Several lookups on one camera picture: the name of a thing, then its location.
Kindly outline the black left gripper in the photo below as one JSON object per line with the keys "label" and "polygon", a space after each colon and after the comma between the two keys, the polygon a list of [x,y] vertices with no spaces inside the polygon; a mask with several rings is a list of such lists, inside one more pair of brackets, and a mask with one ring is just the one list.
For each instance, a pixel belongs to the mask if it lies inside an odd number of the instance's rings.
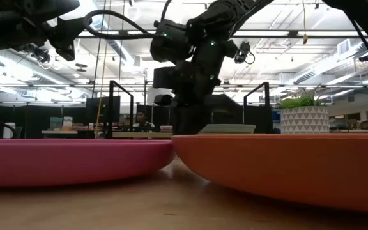
{"label": "black left gripper", "polygon": [[74,40],[85,30],[84,18],[63,20],[57,18],[57,25],[49,30],[48,40],[56,53],[67,61],[75,60]]}

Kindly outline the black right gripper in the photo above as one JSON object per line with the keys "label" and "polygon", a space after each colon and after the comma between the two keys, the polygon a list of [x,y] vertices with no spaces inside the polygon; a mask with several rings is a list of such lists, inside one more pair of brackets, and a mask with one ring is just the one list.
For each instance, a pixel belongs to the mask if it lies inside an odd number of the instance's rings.
{"label": "black right gripper", "polygon": [[183,93],[207,95],[220,84],[218,76],[224,58],[233,58],[238,49],[230,39],[231,29],[192,21],[183,25],[167,19],[156,20],[154,27],[152,58],[161,63],[174,63],[173,67],[154,70],[153,87],[171,89],[174,94],[159,93],[154,103],[172,105],[173,134],[198,134],[210,122],[211,95],[190,102],[184,100]]}

